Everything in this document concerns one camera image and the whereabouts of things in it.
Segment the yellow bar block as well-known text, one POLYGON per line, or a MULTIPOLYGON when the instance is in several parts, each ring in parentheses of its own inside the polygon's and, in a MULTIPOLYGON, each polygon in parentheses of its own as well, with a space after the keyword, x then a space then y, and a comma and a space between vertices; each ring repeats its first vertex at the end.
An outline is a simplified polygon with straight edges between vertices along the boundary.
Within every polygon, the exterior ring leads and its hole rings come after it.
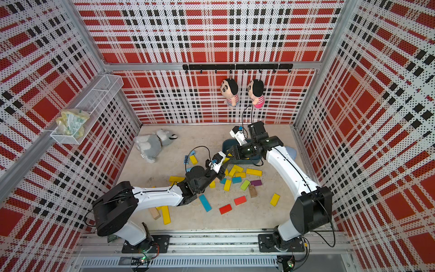
POLYGON ((190 161, 191 161, 191 163, 192 163, 193 165, 198 164, 198 160, 197 160, 197 158, 196 158, 195 155, 190 155, 190 156, 189 156, 189 159, 190 159, 190 161))

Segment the large yellow block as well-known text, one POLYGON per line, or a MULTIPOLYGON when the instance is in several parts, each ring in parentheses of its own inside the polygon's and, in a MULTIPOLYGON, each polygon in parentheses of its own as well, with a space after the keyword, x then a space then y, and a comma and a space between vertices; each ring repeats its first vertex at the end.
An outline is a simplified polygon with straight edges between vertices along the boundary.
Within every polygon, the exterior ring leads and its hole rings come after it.
POLYGON ((172 182, 172 183, 178 183, 178 182, 182 182, 184 180, 185 180, 185 177, 179 177, 179 176, 171 176, 169 178, 169 182, 172 182))

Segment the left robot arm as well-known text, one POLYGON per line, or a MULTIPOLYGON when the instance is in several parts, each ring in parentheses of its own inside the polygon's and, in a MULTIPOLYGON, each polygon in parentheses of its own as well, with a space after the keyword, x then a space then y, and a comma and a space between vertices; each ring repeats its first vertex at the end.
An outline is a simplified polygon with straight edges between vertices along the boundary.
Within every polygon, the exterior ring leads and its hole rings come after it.
POLYGON ((147 240, 146 228, 135 224, 131 216, 141 210, 163 206, 184 206, 205 192, 215 179, 223 179, 229 163, 207 168, 193 167, 185 178, 170 187, 140 188, 123 181, 92 204, 96 233, 100 237, 116 235, 136 246, 147 240))

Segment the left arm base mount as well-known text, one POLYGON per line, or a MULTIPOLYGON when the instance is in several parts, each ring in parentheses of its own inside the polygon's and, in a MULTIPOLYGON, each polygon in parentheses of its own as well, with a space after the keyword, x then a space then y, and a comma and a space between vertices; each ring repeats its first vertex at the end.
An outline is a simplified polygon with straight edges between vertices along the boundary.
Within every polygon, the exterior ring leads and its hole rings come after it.
POLYGON ((171 235, 154 235, 152 240, 145 239, 137 245, 131 245, 125 241, 122 247, 124 254, 167 253, 171 235))

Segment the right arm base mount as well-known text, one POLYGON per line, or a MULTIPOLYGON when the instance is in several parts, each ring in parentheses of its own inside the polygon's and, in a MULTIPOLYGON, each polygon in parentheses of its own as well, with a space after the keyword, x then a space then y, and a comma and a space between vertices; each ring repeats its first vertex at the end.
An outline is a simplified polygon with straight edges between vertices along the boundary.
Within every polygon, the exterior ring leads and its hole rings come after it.
POLYGON ((302 238, 297 236, 284 241, 277 232, 258 235, 259 251, 262 253, 294 253, 304 252, 305 246, 302 238))

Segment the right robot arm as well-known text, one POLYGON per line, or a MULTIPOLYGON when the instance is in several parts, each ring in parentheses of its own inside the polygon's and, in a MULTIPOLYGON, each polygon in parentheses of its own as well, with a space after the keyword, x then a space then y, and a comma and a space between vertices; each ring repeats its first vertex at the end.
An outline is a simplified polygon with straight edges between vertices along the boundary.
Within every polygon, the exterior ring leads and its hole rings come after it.
POLYGON ((236 160, 260 155, 280 174, 295 197, 289 220, 276 227, 276 242, 283 244, 325 224, 332 224, 333 194, 330 189, 321 187, 306 175, 283 142, 277 136, 268 135, 262 121, 248 125, 248 130, 250 142, 246 140, 242 126, 235 126, 230 131, 238 144, 232 146, 229 153, 236 160))

